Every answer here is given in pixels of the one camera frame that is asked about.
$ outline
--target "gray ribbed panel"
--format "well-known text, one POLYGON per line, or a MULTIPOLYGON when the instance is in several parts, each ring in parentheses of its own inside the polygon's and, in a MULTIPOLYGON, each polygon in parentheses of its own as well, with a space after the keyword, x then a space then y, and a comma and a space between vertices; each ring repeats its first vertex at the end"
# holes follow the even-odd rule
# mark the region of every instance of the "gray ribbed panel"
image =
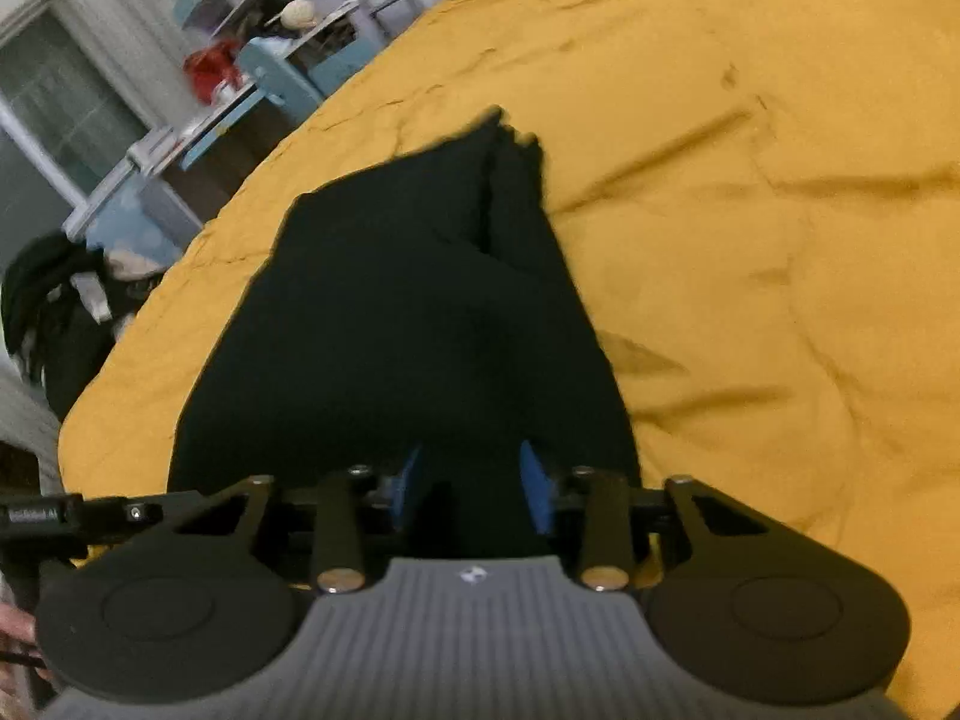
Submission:
POLYGON ((817 709, 734 699, 659 649, 637 605, 576 586, 555 557, 394 560, 372 589, 313 605, 298 635, 246 683, 174 707, 77 691, 43 720, 904 720, 879 692, 817 709))

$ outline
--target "red object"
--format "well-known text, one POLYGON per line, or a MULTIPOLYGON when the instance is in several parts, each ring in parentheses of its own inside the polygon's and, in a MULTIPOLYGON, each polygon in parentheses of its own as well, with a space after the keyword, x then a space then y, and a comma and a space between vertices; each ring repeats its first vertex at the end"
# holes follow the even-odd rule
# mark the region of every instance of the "red object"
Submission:
POLYGON ((213 103, 213 90, 223 81, 229 81, 234 89, 243 85, 243 77, 233 64, 239 50, 239 41, 220 40, 184 60, 184 72, 201 103, 213 103))

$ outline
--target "screw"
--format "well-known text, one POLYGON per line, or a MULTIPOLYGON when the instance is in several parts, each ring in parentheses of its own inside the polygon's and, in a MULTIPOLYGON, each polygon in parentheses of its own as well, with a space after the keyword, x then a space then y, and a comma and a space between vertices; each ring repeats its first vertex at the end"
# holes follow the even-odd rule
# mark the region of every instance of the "screw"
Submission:
POLYGON ((630 575, 615 565, 594 565, 580 575, 582 581, 591 590, 607 592, 622 590, 630 584, 630 575))
POLYGON ((317 586, 328 593, 359 590, 367 578, 354 568, 330 568, 317 577, 317 586))

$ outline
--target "yellow bed sheet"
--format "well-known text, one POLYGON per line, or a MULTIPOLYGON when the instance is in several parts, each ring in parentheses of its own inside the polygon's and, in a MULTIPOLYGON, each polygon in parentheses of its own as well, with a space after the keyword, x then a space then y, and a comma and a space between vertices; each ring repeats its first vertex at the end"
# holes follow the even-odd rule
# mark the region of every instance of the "yellow bed sheet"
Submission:
POLYGON ((546 206, 647 481, 686 472, 862 560, 960 702, 960 0, 445 0, 277 148, 61 436, 67 488, 164 489, 176 419, 294 198, 492 104, 546 206))

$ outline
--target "black garment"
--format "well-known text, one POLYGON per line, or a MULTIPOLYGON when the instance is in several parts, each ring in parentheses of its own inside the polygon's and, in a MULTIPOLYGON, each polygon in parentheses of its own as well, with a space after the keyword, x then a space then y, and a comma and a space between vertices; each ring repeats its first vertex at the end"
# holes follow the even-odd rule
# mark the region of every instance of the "black garment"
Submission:
POLYGON ((135 313, 162 274, 137 281, 110 275, 103 250, 88 251, 62 232, 27 245, 3 275, 0 319, 11 356, 31 381, 43 379, 50 409, 64 420, 114 344, 114 324, 135 313), (75 274, 96 274, 113 320, 97 322, 70 283, 75 274))
POLYGON ((536 141, 519 145, 497 112, 301 197, 181 414, 170 490, 255 473, 313 485, 419 447, 405 512, 432 512, 429 538, 443 539, 429 549, 507 556, 542 548, 525 440, 548 468, 637 478, 540 168, 536 141))

